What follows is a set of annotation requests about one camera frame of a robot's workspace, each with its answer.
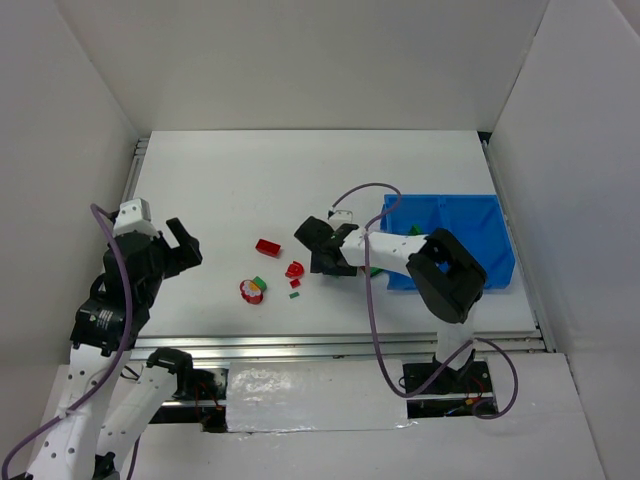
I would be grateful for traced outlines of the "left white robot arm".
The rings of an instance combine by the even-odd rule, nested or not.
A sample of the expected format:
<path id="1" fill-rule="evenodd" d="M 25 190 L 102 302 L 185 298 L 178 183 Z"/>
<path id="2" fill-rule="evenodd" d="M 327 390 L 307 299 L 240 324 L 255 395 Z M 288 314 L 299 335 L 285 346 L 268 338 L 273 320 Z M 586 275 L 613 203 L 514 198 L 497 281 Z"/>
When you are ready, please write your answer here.
<path id="1" fill-rule="evenodd" d="M 190 354 L 160 347 L 124 400 L 110 404 L 162 282 L 202 262 L 198 240 L 179 219 L 166 223 L 178 242 L 175 247 L 156 230 L 126 232 L 123 221 L 119 216 L 105 230 L 105 271 L 76 312 L 58 408 L 38 430 L 44 441 L 25 479 L 120 478 L 162 403 L 185 392 L 193 377 Z"/>

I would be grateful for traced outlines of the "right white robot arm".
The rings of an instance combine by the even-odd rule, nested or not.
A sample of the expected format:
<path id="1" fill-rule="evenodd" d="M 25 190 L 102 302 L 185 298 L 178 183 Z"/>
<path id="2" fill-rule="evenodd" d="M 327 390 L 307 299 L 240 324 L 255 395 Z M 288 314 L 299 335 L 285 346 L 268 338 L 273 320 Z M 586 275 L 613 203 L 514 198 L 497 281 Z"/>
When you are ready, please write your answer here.
<path id="1" fill-rule="evenodd" d="M 473 327 L 469 315 L 481 299 L 487 274 L 448 230 L 426 235 L 399 235 L 371 231 L 344 223 L 333 228 L 308 217 L 294 237 L 311 253 L 310 271 L 331 276 L 354 276 L 365 270 L 365 294 L 374 352 L 391 390 L 403 399 L 423 394 L 444 372 L 464 375 L 474 361 Z M 413 391 L 396 387 L 385 366 L 373 305 L 371 269 L 410 277 L 428 311 L 441 321 L 437 329 L 436 370 Z"/>

